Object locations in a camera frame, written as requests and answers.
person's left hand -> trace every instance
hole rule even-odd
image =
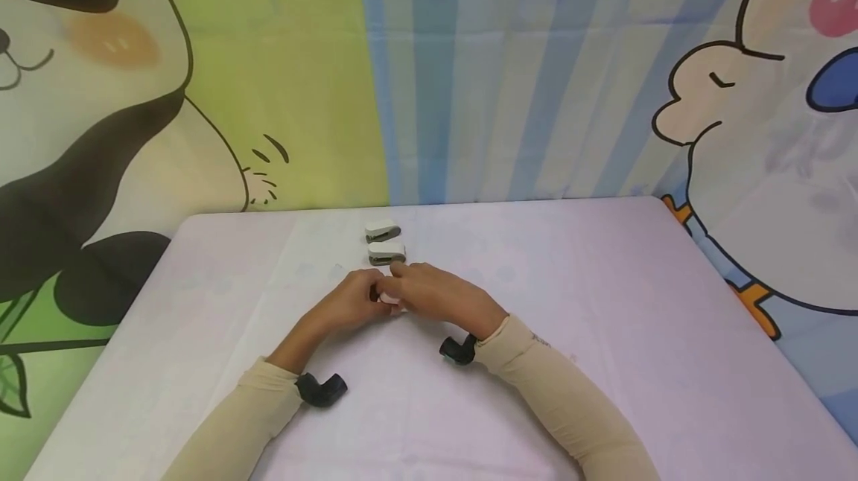
[[[370,300],[370,288],[383,277],[378,269],[351,271],[331,293],[312,307],[307,317],[318,319],[329,332],[337,332],[396,315],[401,311],[399,306]]]

panda paw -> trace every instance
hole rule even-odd
[[[244,181],[247,181],[247,209],[260,209],[277,200],[277,184],[271,181],[267,172],[252,171],[248,167],[242,173]]]

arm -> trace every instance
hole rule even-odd
[[[354,271],[306,313],[267,359],[260,357],[203,420],[163,481],[243,481],[267,443],[301,406],[295,381],[329,334],[389,316],[395,308],[369,300],[381,273]]]
[[[587,376],[485,290],[425,263],[393,264],[378,287],[418,316],[464,328],[478,362],[512,384],[588,481],[657,481],[631,424]]]
[[[644,444],[620,410],[517,317],[479,341],[474,359],[521,393],[588,481],[658,481]]]

fabric backdrop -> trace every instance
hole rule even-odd
[[[857,130],[858,0],[0,0],[0,477],[203,211],[665,197],[858,442]]]

panda face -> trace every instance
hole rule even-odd
[[[0,0],[0,109],[109,114],[181,87],[190,62],[170,0]]]

